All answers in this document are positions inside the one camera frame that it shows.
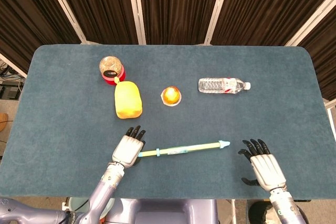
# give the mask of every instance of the brown curtain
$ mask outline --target brown curtain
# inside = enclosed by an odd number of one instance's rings
[[[281,46],[323,0],[224,0],[212,45]]]
[[[80,43],[57,0],[0,0],[0,52],[28,72],[44,44]]]
[[[336,98],[336,7],[299,44],[309,52],[323,98]]]
[[[215,1],[141,0],[146,43],[204,43]]]
[[[137,44],[131,0],[67,0],[87,40]]]

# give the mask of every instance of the robotic arm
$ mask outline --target robotic arm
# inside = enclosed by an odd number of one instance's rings
[[[285,176],[265,142],[261,139],[250,141],[254,146],[249,141],[243,140],[249,151],[242,149],[238,153],[245,155],[250,161],[257,179],[242,178],[242,181],[249,186],[261,186],[271,193],[269,199],[281,223],[306,224],[291,194],[287,191]]]
[[[145,131],[138,134],[140,126],[129,128],[122,137],[112,155],[112,163],[101,177],[97,187],[90,196],[89,210],[76,218],[70,212],[37,209],[23,205],[13,199],[0,198],[0,224],[17,221],[18,224],[97,224],[108,201],[124,175],[124,169],[137,161],[137,156],[145,145],[141,138]]]
[[[141,141],[141,138],[146,131],[141,131],[137,136],[139,129],[140,126],[137,126],[134,130],[131,127],[122,137],[112,154],[113,162],[109,163],[107,170],[89,198],[89,211],[80,215],[75,222],[76,224],[99,222],[101,213],[124,176],[124,168],[129,168],[135,163],[145,144],[145,141]]]

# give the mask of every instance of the water bottle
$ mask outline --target water bottle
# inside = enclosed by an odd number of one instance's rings
[[[202,78],[198,81],[198,90],[202,93],[236,94],[250,88],[251,83],[242,82],[238,78]]]

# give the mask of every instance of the black fingertip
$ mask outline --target black fingertip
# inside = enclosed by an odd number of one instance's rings
[[[252,155],[251,155],[250,152],[248,152],[248,151],[245,150],[245,149],[241,149],[241,150],[238,152],[238,154],[243,154],[243,155],[247,158],[247,160],[249,160],[249,162],[251,163],[251,157],[252,157]]]
[[[253,156],[258,155],[256,149],[253,147],[253,145],[249,141],[243,140],[243,143],[248,147],[248,149],[250,150]]]
[[[140,152],[142,152],[143,148],[145,147],[146,141],[142,141],[142,143],[143,143],[143,145],[142,145],[142,147],[141,147]]]
[[[250,139],[250,141],[254,144],[254,147],[256,148],[257,153],[262,155],[264,152],[263,152],[263,149],[261,148],[261,146],[258,144],[258,142],[255,141],[254,139]]]
[[[248,185],[249,186],[249,183],[248,183],[248,179],[247,178],[242,178],[242,181],[246,184],[246,185]]]
[[[259,142],[259,144],[261,144],[261,146],[263,148],[262,150],[264,151],[265,154],[271,154],[271,152],[269,151],[266,143],[263,140],[258,139],[258,142]]]
[[[131,135],[131,133],[132,133],[132,131],[133,131],[133,127],[130,127],[129,129],[128,129],[128,131],[126,132],[126,136],[130,136]]]
[[[137,127],[135,127],[134,131],[131,134],[131,137],[136,137],[139,129],[140,129],[140,125],[138,125]]]
[[[242,178],[242,181],[248,186],[260,186],[258,180],[249,180],[247,178]]]
[[[142,130],[139,135],[136,137],[137,140],[141,141],[141,138],[144,136],[144,134],[146,133],[145,130]]]

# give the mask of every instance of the white curtain pole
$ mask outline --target white curtain pole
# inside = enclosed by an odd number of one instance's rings
[[[138,36],[138,43],[139,45],[146,45],[141,0],[131,0],[131,5],[133,10],[135,29],[137,30],[136,35]]]
[[[237,224],[237,218],[236,218],[236,204],[235,204],[236,200],[232,199],[231,200],[231,210],[232,210],[232,224]]]
[[[335,109],[336,99],[334,99],[334,100],[332,100],[330,102],[326,102],[324,104],[324,106],[325,106],[327,114],[328,114],[328,118],[329,118],[329,121],[330,121],[330,126],[331,126],[331,130],[332,130],[332,134],[334,135],[334,138],[335,138],[335,141],[336,141],[336,130],[335,130],[335,123],[336,122],[334,122],[333,116],[332,116],[332,113],[331,113],[331,110]]]
[[[220,14],[220,11],[222,9],[224,0],[216,0],[214,9],[212,11],[212,16],[210,19],[208,31],[205,36],[204,46],[211,45],[210,42],[212,40],[212,35],[214,34],[214,30],[218,21],[218,17]]]
[[[60,6],[63,9],[63,12],[65,13],[65,15],[67,16],[69,22],[71,23],[72,27],[74,28],[78,38],[80,39],[82,44],[87,44],[87,40],[86,37],[82,31],[82,29],[79,26],[79,23],[75,17],[75,15],[73,14],[71,7],[69,5],[69,3],[67,2],[67,0],[58,0]]]
[[[324,0],[303,26],[285,44],[297,46],[316,27],[316,25],[336,6],[336,0]]]

